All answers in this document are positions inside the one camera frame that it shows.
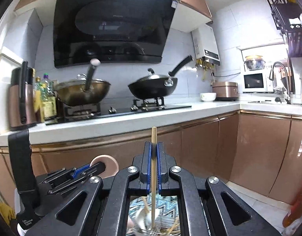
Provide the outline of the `yellow sleeved left forearm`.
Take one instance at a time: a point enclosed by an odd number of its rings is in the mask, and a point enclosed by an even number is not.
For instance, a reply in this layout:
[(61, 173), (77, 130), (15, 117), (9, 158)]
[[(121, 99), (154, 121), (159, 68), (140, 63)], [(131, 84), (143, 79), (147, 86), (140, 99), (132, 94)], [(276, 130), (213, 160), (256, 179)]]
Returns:
[(18, 235), (15, 211), (2, 202), (0, 202), (0, 235)]

